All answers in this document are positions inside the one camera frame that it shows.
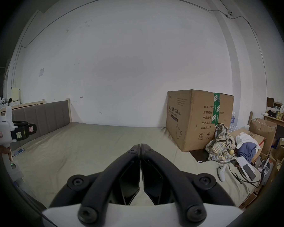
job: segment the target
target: screw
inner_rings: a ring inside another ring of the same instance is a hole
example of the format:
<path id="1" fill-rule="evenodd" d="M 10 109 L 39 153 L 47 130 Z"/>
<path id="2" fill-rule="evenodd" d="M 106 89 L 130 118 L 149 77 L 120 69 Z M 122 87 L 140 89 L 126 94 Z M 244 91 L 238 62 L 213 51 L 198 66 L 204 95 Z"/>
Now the screw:
<path id="1" fill-rule="evenodd" d="M 135 149 L 130 149 L 129 151 L 128 151 L 128 153 L 131 153 L 131 154 L 136 154 L 136 150 Z"/>
<path id="2" fill-rule="evenodd" d="M 208 185 L 210 183 L 210 179 L 205 176 L 205 177 L 200 178 L 200 182 L 204 185 Z"/>
<path id="3" fill-rule="evenodd" d="M 81 185 L 83 183 L 83 180 L 81 178 L 76 178 L 75 180 L 73 180 L 73 184 L 75 186 Z"/>
<path id="4" fill-rule="evenodd" d="M 199 222 L 206 217 L 206 211 L 204 207 L 194 205 L 187 210 L 186 217 L 190 222 Z"/>
<path id="5" fill-rule="evenodd" d="M 78 212 L 78 218 L 84 223 L 94 223 L 97 218 L 97 212 L 90 207 L 81 207 Z"/>

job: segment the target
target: white controller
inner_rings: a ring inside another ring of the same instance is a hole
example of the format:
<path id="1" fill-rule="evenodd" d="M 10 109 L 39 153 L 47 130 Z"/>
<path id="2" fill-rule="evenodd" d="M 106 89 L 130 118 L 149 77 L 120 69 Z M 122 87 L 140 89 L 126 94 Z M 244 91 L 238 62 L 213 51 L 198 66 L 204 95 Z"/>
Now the white controller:
<path id="1" fill-rule="evenodd" d="M 225 169 L 226 169 L 226 164 L 219 166 L 219 168 L 217 169 L 218 176 L 221 182 L 225 181 L 225 175 L 224 175 Z"/>

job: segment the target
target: smartphone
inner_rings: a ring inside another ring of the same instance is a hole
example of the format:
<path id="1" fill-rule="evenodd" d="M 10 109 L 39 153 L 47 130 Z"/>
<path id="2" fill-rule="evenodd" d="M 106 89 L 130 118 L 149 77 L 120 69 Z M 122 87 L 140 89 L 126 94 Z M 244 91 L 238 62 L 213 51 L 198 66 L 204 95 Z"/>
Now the smartphone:
<path id="1" fill-rule="evenodd" d="M 17 151 L 15 151 L 15 153 L 14 153 L 14 157 L 15 156 L 17 156 L 17 155 L 19 155 L 19 154 L 21 154 L 22 152 L 24 151 L 24 149 L 22 148 L 22 149 L 20 149 L 20 150 L 17 150 Z"/>
<path id="2" fill-rule="evenodd" d="M 256 178 L 256 175 L 254 174 L 254 172 L 251 170 L 251 168 L 249 167 L 248 164 L 243 166 L 243 169 L 246 171 L 247 175 L 249 176 L 249 178 L 251 180 Z"/>

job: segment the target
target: white cloth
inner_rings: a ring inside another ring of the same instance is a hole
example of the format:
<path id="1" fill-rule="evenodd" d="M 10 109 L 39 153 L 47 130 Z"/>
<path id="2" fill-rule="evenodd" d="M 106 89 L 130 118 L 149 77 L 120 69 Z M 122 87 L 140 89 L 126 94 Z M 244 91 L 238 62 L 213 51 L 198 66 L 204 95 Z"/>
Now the white cloth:
<path id="1" fill-rule="evenodd" d="M 240 133 L 240 135 L 236 136 L 236 143 L 237 143 L 237 147 L 236 148 L 237 149 L 240 149 L 240 147 L 244 143 L 248 143 L 248 142 L 254 143 L 256 145 L 256 151 L 257 151 L 257 149 L 261 149 L 261 147 L 259 146 L 258 142 L 254 138 L 252 138 L 250 135 L 242 132 L 242 133 Z"/>

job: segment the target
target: mattress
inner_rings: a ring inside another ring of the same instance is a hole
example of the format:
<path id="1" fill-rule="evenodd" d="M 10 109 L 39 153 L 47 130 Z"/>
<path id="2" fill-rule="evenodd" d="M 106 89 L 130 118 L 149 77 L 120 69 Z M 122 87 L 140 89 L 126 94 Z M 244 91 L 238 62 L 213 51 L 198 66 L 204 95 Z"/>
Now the mattress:
<path id="1" fill-rule="evenodd" d="M 140 143 L 148 144 L 181 171 L 213 175 L 236 206 L 244 202 L 255 188 L 249 183 L 240 184 L 228 167 L 225 170 L 226 180 L 221 182 L 217 175 L 219 163 L 198 163 L 189 152 L 181 152 L 165 127 L 121 127 L 72 122 L 26 143 L 21 147 L 25 151 L 14 160 L 20 166 L 27 187 L 38 201 L 49 207 L 70 176 L 101 172 L 133 145 Z M 232 164 L 230 166 L 231 171 L 242 179 L 239 171 Z M 260 173 L 256 171 L 254 181 L 259 179 Z M 142 182 L 140 192 L 131 205 L 153 205 L 143 191 Z"/>

